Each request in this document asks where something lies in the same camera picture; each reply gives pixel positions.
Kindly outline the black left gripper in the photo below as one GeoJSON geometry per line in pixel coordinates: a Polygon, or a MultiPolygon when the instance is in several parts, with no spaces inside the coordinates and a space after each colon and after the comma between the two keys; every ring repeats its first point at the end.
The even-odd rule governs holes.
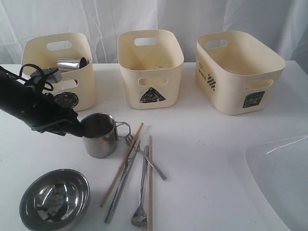
{"type": "Polygon", "coordinates": [[[36,98],[31,107],[25,111],[25,123],[40,133],[84,136],[84,127],[78,120],[77,113],[70,107],[57,104],[49,94],[36,98]]]}

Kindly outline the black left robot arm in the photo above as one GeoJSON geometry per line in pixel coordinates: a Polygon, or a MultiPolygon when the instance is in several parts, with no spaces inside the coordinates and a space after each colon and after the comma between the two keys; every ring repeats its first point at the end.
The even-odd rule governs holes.
{"type": "Polygon", "coordinates": [[[73,109],[79,102],[78,97],[71,92],[51,93],[53,84],[62,80],[59,69],[27,66],[35,69],[30,79],[23,78],[22,71],[16,75],[3,67],[0,69],[1,110],[40,133],[84,136],[85,130],[73,109]]]}

